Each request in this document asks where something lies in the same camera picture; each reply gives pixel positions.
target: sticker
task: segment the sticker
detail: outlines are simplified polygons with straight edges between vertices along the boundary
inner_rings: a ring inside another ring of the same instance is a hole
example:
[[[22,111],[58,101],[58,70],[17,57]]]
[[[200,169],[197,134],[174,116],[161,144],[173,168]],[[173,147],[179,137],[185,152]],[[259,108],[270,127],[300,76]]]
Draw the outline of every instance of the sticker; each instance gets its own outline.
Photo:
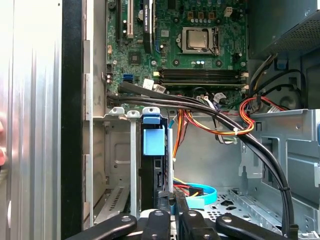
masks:
[[[152,90],[153,87],[154,87],[154,83],[155,83],[155,81],[153,81],[153,80],[151,80],[151,79],[148,79],[148,78],[145,78],[144,81],[143,81],[142,87],[143,87],[144,89]]]
[[[214,95],[213,101],[216,103],[219,103],[221,99],[226,99],[226,95],[224,95],[222,92],[218,92]]]
[[[166,91],[166,88],[164,86],[161,86],[159,84],[156,85],[155,89],[154,89],[155,92],[157,93],[164,93]]]
[[[169,37],[169,31],[168,30],[161,30],[161,37],[168,38]]]

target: cable tie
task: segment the cable tie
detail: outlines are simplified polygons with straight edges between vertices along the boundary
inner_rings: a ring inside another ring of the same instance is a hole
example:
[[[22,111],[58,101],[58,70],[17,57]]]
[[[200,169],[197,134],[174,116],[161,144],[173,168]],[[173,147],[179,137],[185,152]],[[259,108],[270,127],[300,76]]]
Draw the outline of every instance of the cable tie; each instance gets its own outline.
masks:
[[[239,130],[239,129],[238,129],[238,128],[236,128],[236,127],[234,127],[234,128],[233,128],[234,135],[236,135],[236,136],[238,135],[238,130]]]
[[[290,191],[290,187],[279,188],[279,191],[280,191],[280,192]]]

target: sata port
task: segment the sata port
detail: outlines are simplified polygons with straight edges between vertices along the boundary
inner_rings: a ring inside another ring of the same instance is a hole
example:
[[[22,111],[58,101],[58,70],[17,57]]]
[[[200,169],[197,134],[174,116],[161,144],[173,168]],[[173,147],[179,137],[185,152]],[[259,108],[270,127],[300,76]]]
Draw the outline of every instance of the sata port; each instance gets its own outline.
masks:
[[[122,76],[123,81],[128,82],[128,83],[133,83],[134,82],[134,75],[133,74],[123,74]]]

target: motherboard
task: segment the motherboard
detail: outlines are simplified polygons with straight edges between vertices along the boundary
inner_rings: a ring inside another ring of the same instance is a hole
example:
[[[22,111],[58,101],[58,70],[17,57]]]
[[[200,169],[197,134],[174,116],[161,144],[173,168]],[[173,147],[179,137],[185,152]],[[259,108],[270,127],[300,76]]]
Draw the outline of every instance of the motherboard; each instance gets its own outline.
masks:
[[[193,97],[241,99],[247,72],[245,0],[108,0],[107,90],[125,81]]]

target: red wire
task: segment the red wire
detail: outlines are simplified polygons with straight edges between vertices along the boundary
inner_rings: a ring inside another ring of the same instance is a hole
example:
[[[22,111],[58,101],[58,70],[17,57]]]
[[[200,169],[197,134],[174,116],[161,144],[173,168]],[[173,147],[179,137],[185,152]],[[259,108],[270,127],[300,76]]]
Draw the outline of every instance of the red wire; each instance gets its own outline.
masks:
[[[184,190],[184,189],[181,188],[181,187],[179,187],[179,189],[180,189],[185,195],[189,196],[189,193],[188,193],[186,190]]]
[[[175,187],[178,187],[178,188],[190,188],[190,186],[187,186],[187,185],[179,185],[179,184],[173,184]]]

